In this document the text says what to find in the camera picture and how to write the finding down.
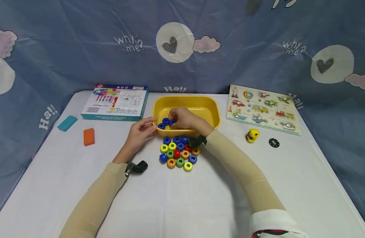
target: white tablecloth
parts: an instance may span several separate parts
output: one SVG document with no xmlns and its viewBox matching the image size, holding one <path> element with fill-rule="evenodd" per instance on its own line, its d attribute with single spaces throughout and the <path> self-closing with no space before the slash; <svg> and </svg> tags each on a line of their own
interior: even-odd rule
<svg viewBox="0 0 365 238">
<path fill-rule="evenodd" d="M 83 120 L 90 91 L 76 93 L 0 212 L 0 237 L 58 237 L 90 185 L 125 142 L 130 121 Z M 150 93 L 144 117 L 166 93 Z M 255 143 L 245 140 L 249 125 L 226 119 L 228 95 L 217 101 L 219 131 L 247 153 L 303 230 L 313 238 L 365 237 L 365 223 L 333 173 L 307 126 L 302 136 L 258 128 Z M 67 131 L 57 126 L 69 115 L 79 120 Z M 83 130 L 95 129 L 95 144 L 83 145 Z M 268 140 L 275 138 L 279 148 Z M 142 175 L 130 175 L 112 203 L 97 237 L 249 237 L 250 217 L 240 186 L 205 151 L 192 172 L 160 164 L 162 138 L 153 138 L 134 157 L 145 160 Z"/>
</svg>

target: gray heart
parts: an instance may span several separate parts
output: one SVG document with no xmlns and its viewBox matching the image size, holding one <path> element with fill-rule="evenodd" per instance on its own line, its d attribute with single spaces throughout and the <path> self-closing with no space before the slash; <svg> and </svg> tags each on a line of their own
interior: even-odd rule
<svg viewBox="0 0 365 238">
<path fill-rule="evenodd" d="M 317 60 L 317 68 L 320 71 L 320 73 L 325 73 L 325 71 L 330 69 L 330 67 L 332 67 L 333 64 L 334 64 L 333 58 L 328 59 L 326 63 L 324 63 L 322 59 Z"/>
<path fill-rule="evenodd" d="M 176 53 L 176 49 L 177 49 L 177 39 L 175 37 L 171 37 L 170 40 L 169 40 L 169 43 L 165 42 L 163 44 L 163 49 L 166 51 L 166 52 L 169 52 L 169 53 L 172 53 L 172 54 L 175 54 Z"/>
</svg>

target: teal block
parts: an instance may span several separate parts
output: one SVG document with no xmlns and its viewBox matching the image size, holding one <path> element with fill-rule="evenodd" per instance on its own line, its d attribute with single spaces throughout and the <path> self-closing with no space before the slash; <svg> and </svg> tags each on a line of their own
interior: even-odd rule
<svg viewBox="0 0 365 238">
<path fill-rule="evenodd" d="M 76 117 L 68 116 L 59 126 L 58 129 L 61 131 L 67 131 L 74 123 L 78 121 Z"/>
</svg>

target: black tracker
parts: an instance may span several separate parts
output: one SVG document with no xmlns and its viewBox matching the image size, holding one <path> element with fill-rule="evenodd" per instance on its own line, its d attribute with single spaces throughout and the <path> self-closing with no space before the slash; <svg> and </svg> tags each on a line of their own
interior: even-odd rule
<svg viewBox="0 0 365 238">
<path fill-rule="evenodd" d="M 147 168 L 148 168 L 148 164 L 144 160 L 140 161 L 140 163 L 138 163 L 137 165 L 135 165 L 132 162 L 129 162 L 127 164 L 127 168 L 126 168 L 126 171 L 124 172 L 124 174 L 127 177 L 130 172 L 132 172 L 134 174 L 142 174 Z"/>
<path fill-rule="evenodd" d="M 204 143 L 204 145 L 207 144 L 207 140 L 206 137 L 203 135 L 199 135 L 197 138 L 189 138 L 188 139 L 188 145 L 190 146 L 190 148 L 195 149 L 198 146 L 200 146 L 202 143 Z"/>
</svg>

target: cloud print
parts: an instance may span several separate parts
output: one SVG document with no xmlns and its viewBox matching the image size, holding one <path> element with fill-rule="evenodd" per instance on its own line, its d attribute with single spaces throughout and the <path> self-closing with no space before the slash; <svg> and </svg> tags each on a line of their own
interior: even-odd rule
<svg viewBox="0 0 365 238">
<path fill-rule="evenodd" d="M 353 86 L 360 87 L 361 89 L 365 90 L 365 75 L 352 73 L 350 76 L 345 78 L 345 81 Z"/>
<path fill-rule="evenodd" d="M 210 38 L 205 35 L 201 39 L 194 41 L 193 50 L 198 53 L 209 53 L 216 51 L 220 47 L 221 43 L 219 43 L 215 38 Z"/>
<path fill-rule="evenodd" d="M 0 30 L 0 57 L 7 58 L 11 55 L 14 45 L 17 40 L 17 35 L 9 30 Z"/>
</svg>

